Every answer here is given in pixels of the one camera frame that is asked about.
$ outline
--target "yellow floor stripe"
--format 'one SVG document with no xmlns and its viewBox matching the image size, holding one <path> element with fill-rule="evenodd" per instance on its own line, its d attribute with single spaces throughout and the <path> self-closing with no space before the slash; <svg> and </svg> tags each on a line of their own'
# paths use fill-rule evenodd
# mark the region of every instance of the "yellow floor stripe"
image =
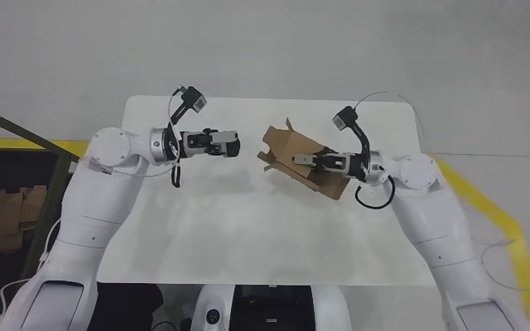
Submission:
<svg viewBox="0 0 530 331">
<path fill-rule="evenodd" d="M 517 239 L 508 246 L 509 254 L 512 258 L 513 274 L 518 283 L 518 287 L 530 288 L 530 255 L 528 254 L 527 243 L 524 238 L 524 231 L 521 223 L 510 214 L 503 211 L 493 201 L 488 199 L 482 192 L 476 189 L 466 178 L 456 172 L 450 165 L 439 157 L 434 156 L 438 166 L 445 178 L 452 186 L 453 190 L 470 206 L 478 209 L 488 217 L 495 225 L 504 232 L 506 238 Z M 527 317 L 528 304 L 530 303 L 530 291 L 521 292 L 523 308 Z"/>
<path fill-rule="evenodd" d="M 81 157 L 84 155 L 89 142 L 57 140 L 56 145 Z M 24 139 L 0 139 L 0 148 L 41 148 L 40 146 Z M 466 178 L 439 157 L 434 156 L 438 166 L 453 190 L 470 206 L 478 209 L 495 225 L 503 230 L 506 238 L 517 239 L 508 246 L 512 258 L 513 273 L 518 287 L 530 288 L 530 255 L 524 238 L 523 227 L 510 214 L 503 211 L 493 201 L 476 189 Z M 530 291 L 521 292 L 523 308 L 526 309 L 530 302 Z"/>
<path fill-rule="evenodd" d="M 52 140 L 51 142 L 79 157 L 84 155 L 89 145 L 89 142 L 79 140 Z M 26 139 L 0 139 L 0 148 L 42 149 L 42 147 Z"/>
</svg>

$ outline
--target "white table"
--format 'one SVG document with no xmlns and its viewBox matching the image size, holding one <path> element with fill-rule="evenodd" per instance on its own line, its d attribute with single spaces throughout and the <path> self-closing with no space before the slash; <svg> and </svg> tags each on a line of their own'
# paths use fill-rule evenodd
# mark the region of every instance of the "white table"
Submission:
<svg viewBox="0 0 530 331">
<path fill-rule="evenodd" d="M 168 97 L 128 100 L 123 129 L 164 127 Z M 182 161 L 180 189 L 170 176 L 146 178 L 131 215 L 111 241 L 98 281 L 174 284 L 433 285 L 428 267 L 402 234 L 390 208 L 364 209 L 352 180 L 339 201 L 269 170 L 268 126 L 292 126 L 337 151 L 360 150 L 351 131 L 331 118 L 342 101 L 210 98 L 187 113 L 179 130 L 237 130 L 237 158 Z M 364 103 L 359 123 L 372 149 L 419 151 L 412 109 L 405 103 Z M 150 173 L 160 172 L 152 167 Z M 385 200 L 378 189 L 365 199 Z"/>
</svg>

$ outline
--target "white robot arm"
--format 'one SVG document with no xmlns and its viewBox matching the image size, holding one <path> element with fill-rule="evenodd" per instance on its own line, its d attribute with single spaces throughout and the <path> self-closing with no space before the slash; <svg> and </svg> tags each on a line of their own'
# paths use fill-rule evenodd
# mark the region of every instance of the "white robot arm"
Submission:
<svg viewBox="0 0 530 331">
<path fill-rule="evenodd" d="M 181 115 L 188 108 L 199 112 L 205 106 L 193 87 L 179 91 L 183 92 L 183 104 L 177 110 Z M 98 296 L 99 263 L 130 214 L 149 164 L 177 166 L 175 161 L 194 154 L 234 157 L 239 153 L 237 132 L 205 129 L 181 135 L 183 139 L 175 137 L 169 123 L 167 128 L 140 135 L 111 127 L 93 136 L 65 192 L 55 244 L 43 266 L 17 292 L 0 330 L 85 331 L 89 327 Z"/>
<path fill-rule="evenodd" d="M 530 330 L 523 312 L 510 309 L 492 291 L 473 250 L 468 221 L 455 193 L 435 161 L 424 154 L 387 159 L 369 150 L 368 138 L 356 123 L 354 108 L 346 107 L 333 119 L 349 127 L 362 145 L 360 154 L 329 152 L 296 155 L 295 163 L 315 171 L 339 172 L 369 185 L 383 185 L 408 240 L 431 269 L 442 299 L 442 317 L 451 331 Z"/>
</svg>

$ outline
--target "metal frame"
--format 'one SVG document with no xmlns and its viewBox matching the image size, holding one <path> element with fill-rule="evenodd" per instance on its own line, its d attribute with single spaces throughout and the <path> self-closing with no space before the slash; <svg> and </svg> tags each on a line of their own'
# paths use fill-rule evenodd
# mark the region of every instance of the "metal frame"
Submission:
<svg viewBox="0 0 530 331">
<path fill-rule="evenodd" d="M 46 237 L 55 222 L 55 216 L 60 207 L 61 197 L 66 189 L 66 180 L 68 178 L 70 163 L 78 162 L 79 157 L 4 117 L 0 117 L 0 127 L 57 155 L 57 162 L 55 163 L 55 169 L 51 176 L 44 205 L 42 206 L 41 216 L 37 222 L 35 237 L 31 242 L 31 248 L 27 254 L 24 270 L 21 274 L 21 279 L 24 279 L 33 276 L 36 272 L 39 257 L 45 249 L 44 245 Z"/>
</svg>

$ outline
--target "cardboard box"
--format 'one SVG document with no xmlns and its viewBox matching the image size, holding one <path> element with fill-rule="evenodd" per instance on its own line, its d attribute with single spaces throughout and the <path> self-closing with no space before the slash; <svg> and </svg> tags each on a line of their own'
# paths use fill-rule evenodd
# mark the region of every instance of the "cardboard box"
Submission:
<svg viewBox="0 0 530 331">
<path fill-rule="evenodd" d="M 18 233 L 22 199 L 22 193 L 6 194 L 5 190 L 0 191 L 0 236 Z"/>
<path fill-rule="evenodd" d="M 0 253 L 15 252 L 18 248 L 22 247 L 22 237 L 22 232 L 0 236 Z"/>
<path fill-rule="evenodd" d="M 31 230 L 36 228 L 36 223 L 41 216 L 42 206 L 46 199 L 46 186 L 35 185 L 33 189 L 21 188 L 24 194 L 22 202 L 22 214 L 20 217 L 20 230 Z"/>
<path fill-rule="evenodd" d="M 23 187 L 19 193 L 0 190 L 0 252 L 15 252 L 28 230 L 36 228 L 46 198 L 46 187 Z"/>
<path fill-rule="evenodd" d="M 260 160 L 269 164 L 264 170 L 278 169 L 310 189 L 338 200 L 346 189 L 349 179 L 343 178 L 341 174 L 317 174 L 309 166 L 292 162 L 295 154 L 314 154 L 327 147 L 294 131 L 289 118 L 286 120 L 286 125 L 287 130 L 269 127 L 263 136 L 263 142 L 270 147 L 267 154 L 262 151 L 258 154 Z"/>
</svg>

